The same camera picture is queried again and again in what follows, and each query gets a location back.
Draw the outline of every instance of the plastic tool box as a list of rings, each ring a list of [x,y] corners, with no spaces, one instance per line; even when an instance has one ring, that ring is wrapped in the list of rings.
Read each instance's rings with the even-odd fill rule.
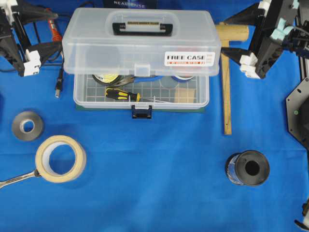
[[[209,102],[209,76],[219,72],[221,43],[206,11],[79,8],[62,43],[74,100],[86,108],[198,109]],[[164,77],[121,87],[153,99],[131,102],[106,98],[93,74]]]

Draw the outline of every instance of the blue cloth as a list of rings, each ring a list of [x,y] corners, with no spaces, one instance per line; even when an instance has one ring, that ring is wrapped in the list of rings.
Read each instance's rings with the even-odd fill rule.
[[[72,13],[83,1],[29,2]],[[160,0],[159,7],[208,10],[219,22],[252,3]],[[58,23],[63,33],[66,19]],[[41,40],[50,41],[46,22],[38,28]],[[35,44],[32,25],[26,30]],[[1,68],[9,67],[1,59]],[[265,80],[246,78],[231,62],[232,136],[223,135],[220,76],[211,78],[205,113],[154,112],[151,120],[132,120],[126,110],[77,111],[72,75],[65,75],[57,100],[57,67],[29,77],[0,75],[1,180],[32,171],[37,148],[52,135],[71,136],[87,152],[85,171],[72,182],[31,178],[2,188],[1,232],[299,231],[294,219],[302,219],[308,197],[307,156],[287,132],[285,112],[285,98],[299,83],[295,55],[285,52]],[[45,123],[33,142],[11,132],[13,118],[25,110]],[[269,179],[256,188],[233,185],[224,171],[230,155],[248,149],[270,164]]]

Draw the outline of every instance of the tool box lid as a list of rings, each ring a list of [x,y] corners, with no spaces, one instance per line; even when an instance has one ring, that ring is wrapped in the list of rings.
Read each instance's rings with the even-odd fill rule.
[[[212,76],[221,43],[207,11],[78,8],[62,40],[74,74]]]

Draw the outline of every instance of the wooden handle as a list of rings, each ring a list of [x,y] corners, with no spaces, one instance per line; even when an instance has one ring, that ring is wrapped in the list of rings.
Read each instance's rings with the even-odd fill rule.
[[[249,28],[246,25],[228,25],[220,23],[216,25],[216,29],[222,42],[246,41],[249,37]]]
[[[229,41],[221,41],[222,47],[229,47]],[[223,117],[224,117],[224,134],[232,134],[231,122],[231,90],[230,90],[230,64],[229,59],[221,54],[222,70],[222,95],[223,95]]]

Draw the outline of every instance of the black tape roll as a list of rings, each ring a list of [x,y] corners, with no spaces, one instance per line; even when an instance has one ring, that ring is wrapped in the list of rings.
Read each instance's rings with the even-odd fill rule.
[[[96,76],[96,75],[94,75],[94,74],[92,75],[92,77],[93,77],[93,79],[94,79],[97,83],[99,83],[100,85],[103,85],[103,86],[112,86],[112,85],[115,84],[117,81],[119,81],[119,79],[121,78],[121,76],[117,76],[117,78],[114,79],[112,82],[107,83],[107,82],[101,81],[101,80],[100,80],[100,77],[98,77],[98,76]]]
[[[225,171],[234,184],[258,186],[267,180],[270,167],[262,153],[250,150],[229,157]]]

